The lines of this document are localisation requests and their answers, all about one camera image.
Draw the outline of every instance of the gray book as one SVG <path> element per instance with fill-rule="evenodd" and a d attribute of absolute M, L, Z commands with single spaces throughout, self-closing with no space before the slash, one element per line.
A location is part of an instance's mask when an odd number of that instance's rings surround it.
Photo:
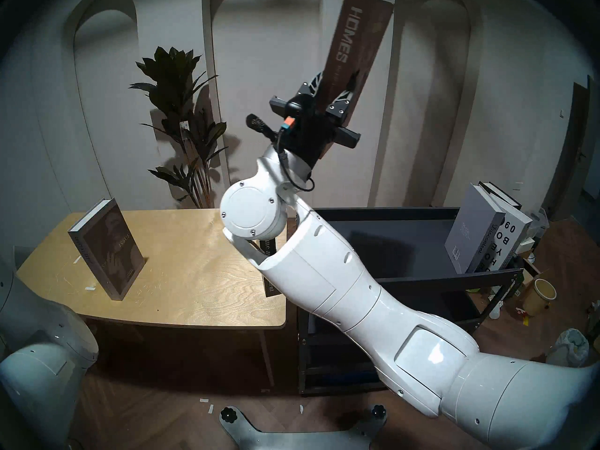
<path fill-rule="evenodd" d="M 469 185 L 444 245 L 458 274 L 475 272 L 494 241 L 504 215 L 483 188 Z"/>
<path fill-rule="evenodd" d="M 100 200 L 68 234 L 108 296 L 123 300 L 145 261 L 116 200 Z"/>

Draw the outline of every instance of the book spine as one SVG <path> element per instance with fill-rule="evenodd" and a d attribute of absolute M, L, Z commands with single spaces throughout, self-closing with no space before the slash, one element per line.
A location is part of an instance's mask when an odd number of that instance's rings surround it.
<path fill-rule="evenodd" d="M 259 241 L 260 249 L 265 252 L 267 256 L 273 256 L 277 253 L 277 246 L 275 244 L 275 239 L 271 240 L 260 240 Z M 265 295 L 273 296 L 280 295 L 281 292 L 273 285 L 271 282 L 263 276 L 263 284 L 265 285 Z"/>
<path fill-rule="evenodd" d="M 478 268 L 479 264 L 481 263 L 481 261 L 483 260 L 483 258 L 485 256 L 485 253 L 487 252 L 488 248 L 494 241 L 494 236 L 496 235 L 496 230 L 498 229 L 498 227 L 500 227 L 500 223 L 502 222 L 503 217 L 504 217 L 503 212 L 496 213 L 496 215 L 494 216 L 494 218 L 492 219 L 492 221 L 490 223 L 490 227 L 488 227 L 488 231 L 485 233 L 484 239 L 481 241 L 481 244 L 479 245 L 479 248 L 477 249 L 475 256 L 473 256 L 473 259 L 471 260 L 471 263 L 470 263 L 469 267 L 467 268 L 466 272 L 475 272 L 475 270 Z"/>
<path fill-rule="evenodd" d="M 81 257 L 84 259 L 90 271 L 98 281 L 98 283 L 102 286 L 104 291 L 108 294 L 112 299 L 119 299 L 120 295 L 116 291 L 116 288 L 113 284 L 110 283 L 110 280 L 106 273 L 102 270 L 102 266 L 96 261 L 96 258 L 90 251 L 88 244 L 78 236 L 76 232 L 69 232 L 71 240 L 77 247 L 77 250 L 81 254 Z"/>

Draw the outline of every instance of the trash bin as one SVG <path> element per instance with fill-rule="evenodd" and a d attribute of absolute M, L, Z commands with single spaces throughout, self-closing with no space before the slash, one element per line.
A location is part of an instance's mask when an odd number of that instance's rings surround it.
<path fill-rule="evenodd" d="M 550 302 L 556 299 L 556 289 L 545 279 L 536 279 L 525 292 L 523 310 L 529 316 L 537 316 L 550 307 Z"/>
<path fill-rule="evenodd" d="M 567 329 L 559 335 L 546 358 L 547 364 L 578 368 L 586 362 L 590 346 L 577 329 Z"/>

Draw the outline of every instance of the door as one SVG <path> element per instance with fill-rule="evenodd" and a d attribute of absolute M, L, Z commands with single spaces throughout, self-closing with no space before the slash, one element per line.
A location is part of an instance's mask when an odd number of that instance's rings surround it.
<path fill-rule="evenodd" d="M 542 204 L 552 221 L 566 219 L 571 215 L 586 182 L 598 132 L 597 118 L 588 116 L 588 113 L 598 109 L 597 97 L 597 86 L 590 76 L 587 77 L 587 88 L 573 84 L 565 144 Z"/>

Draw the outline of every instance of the brown book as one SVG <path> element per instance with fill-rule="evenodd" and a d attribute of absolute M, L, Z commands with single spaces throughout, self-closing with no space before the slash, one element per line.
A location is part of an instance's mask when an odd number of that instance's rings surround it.
<path fill-rule="evenodd" d="M 342 92 L 351 90 L 344 126 L 367 81 L 394 5 L 383 0 L 344 0 L 323 77 L 316 94 L 317 109 L 325 112 Z"/>
<path fill-rule="evenodd" d="M 116 200 L 100 200 L 68 233 L 109 297 L 123 300 L 144 258 Z"/>

